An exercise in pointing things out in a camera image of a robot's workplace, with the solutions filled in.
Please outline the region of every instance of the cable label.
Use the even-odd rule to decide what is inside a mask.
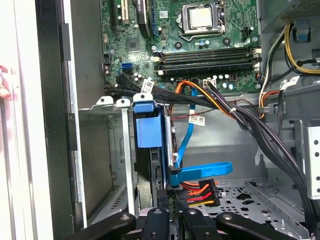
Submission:
[[[206,125],[206,119],[203,116],[189,116],[189,123],[204,127]]]
[[[155,85],[154,81],[150,81],[148,79],[144,79],[142,87],[141,87],[141,93],[143,93],[143,94],[151,94],[154,85]]]

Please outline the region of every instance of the cable tie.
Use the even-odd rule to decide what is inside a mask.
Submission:
[[[233,112],[237,111],[237,109],[235,107],[231,108],[231,110],[229,111],[230,114],[232,114]]]

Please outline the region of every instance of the capacitor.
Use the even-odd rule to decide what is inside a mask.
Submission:
[[[158,27],[158,33],[159,33],[159,34],[162,34],[162,32],[163,32],[163,31],[162,31],[162,27]]]
[[[199,42],[199,47],[200,47],[200,48],[203,48],[204,45],[205,45],[205,42],[204,42],[204,41],[200,41],[200,42]]]

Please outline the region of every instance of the sata port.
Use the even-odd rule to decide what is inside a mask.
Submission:
[[[133,63],[121,63],[121,68],[122,69],[133,69],[134,64]]]
[[[131,68],[129,68],[129,69],[122,69],[122,72],[123,73],[125,73],[125,74],[128,74],[128,75],[130,75],[130,74],[134,74],[134,70]]]

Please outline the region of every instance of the white label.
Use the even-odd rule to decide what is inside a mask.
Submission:
[[[288,87],[296,85],[299,78],[300,78],[300,76],[295,76],[295,77],[291,78],[290,81],[287,81],[282,85],[280,90],[286,90]]]
[[[160,19],[167,19],[169,17],[168,11],[160,11],[159,16],[160,16]]]
[[[154,81],[144,79],[141,87],[141,93],[150,94],[152,92],[152,88],[154,87],[154,85],[155,85]]]
[[[189,123],[203,127],[206,125],[206,121],[203,116],[189,116]]]

